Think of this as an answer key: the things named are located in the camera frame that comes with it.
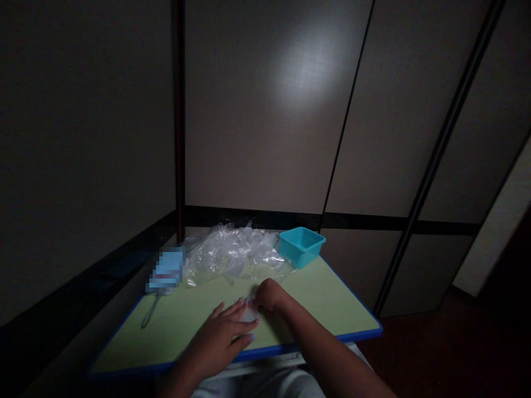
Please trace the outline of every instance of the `green desk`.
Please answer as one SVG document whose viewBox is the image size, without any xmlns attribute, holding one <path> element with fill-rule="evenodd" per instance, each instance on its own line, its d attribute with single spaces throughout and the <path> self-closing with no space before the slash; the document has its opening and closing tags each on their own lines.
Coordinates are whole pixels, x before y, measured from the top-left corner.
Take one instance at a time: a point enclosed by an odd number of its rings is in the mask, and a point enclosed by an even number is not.
<svg viewBox="0 0 531 398">
<path fill-rule="evenodd" d="M 181 284 L 172 295 L 160 299 L 145 329 L 140 324 L 155 297 L 143 296 L 93 363 L 89 377 L 163 374 L 221 301 L 229 305 L 238 297 L 249 296 L 260 282 L 236 280 L 230 286 L 219 278 L 193 289 Z M 281 285 L 345 343 L 382 334 L 380 323 L 321 257 Z M 298 350 L 280 319 L 262 318 L 254 331 L 256 340 L 235 362 Z"/>
</svg>

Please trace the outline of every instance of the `right hand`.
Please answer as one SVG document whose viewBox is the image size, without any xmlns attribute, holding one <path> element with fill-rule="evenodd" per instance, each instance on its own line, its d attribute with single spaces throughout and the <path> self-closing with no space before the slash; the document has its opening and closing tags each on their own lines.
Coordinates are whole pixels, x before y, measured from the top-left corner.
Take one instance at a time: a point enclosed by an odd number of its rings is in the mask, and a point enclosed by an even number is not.
<svg viewBox="0 0 531 398">
<path fill-rule="evenodd" d="M 273 279 L 264 280 L 256 291 L 254 303 L 271 312 L 279 311 L 291 296 Z"/>
</svg>

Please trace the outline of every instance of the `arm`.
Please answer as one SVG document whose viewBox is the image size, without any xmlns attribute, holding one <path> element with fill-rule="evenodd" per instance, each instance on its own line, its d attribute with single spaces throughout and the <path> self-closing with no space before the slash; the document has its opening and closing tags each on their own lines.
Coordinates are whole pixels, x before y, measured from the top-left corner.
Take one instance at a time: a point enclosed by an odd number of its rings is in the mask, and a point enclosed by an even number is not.
<svg viewBox="0 0 531 398">
<path fill-rule="evenodd" d="M 376 373 L 278 283 L 272 279 L 262 282 L 255 301 L 283 318 L 327 396 L 395 397 Z"/>
<path fill-rule="evenodd" d="M 255 329 L 259 320 L 239 322 L 247 302 L 242 304 L 239 299 L 222 312 L 224 305 L 217 306 L 195 334 L 171 370 L 159 398 L 189 398 L 199 383 L 224 370 L 253 341 L 253 336 L 246 333 Z"/>
</svg>

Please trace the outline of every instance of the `floor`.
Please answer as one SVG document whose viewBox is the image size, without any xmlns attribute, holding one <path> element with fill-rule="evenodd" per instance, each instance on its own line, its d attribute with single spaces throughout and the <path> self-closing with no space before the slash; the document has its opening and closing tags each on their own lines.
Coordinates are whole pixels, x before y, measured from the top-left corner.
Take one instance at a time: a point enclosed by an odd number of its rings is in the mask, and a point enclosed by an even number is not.
<svg viewBox="0 0 531 398">
<path fill-rule="evenodd" d="M 529 333 L 457 288 L 439 313 L 382 320 L 358 346 L 400 397 L 529 396 Z"/>
</svg>

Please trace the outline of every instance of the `blue plastic container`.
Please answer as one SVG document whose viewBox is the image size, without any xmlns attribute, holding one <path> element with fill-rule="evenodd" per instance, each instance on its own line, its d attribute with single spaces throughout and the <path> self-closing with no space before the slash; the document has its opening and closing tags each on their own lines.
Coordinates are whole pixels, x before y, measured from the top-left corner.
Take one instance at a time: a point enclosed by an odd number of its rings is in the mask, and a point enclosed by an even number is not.
<svg viewBox="0 0 531 398">
<path fill-rule="evenodd" d="M 317 258 L 325 242 L 324 236 L 307 228 L 290 229 L 280 233 L 280 254 L 301 269 Z"/>
</svg>

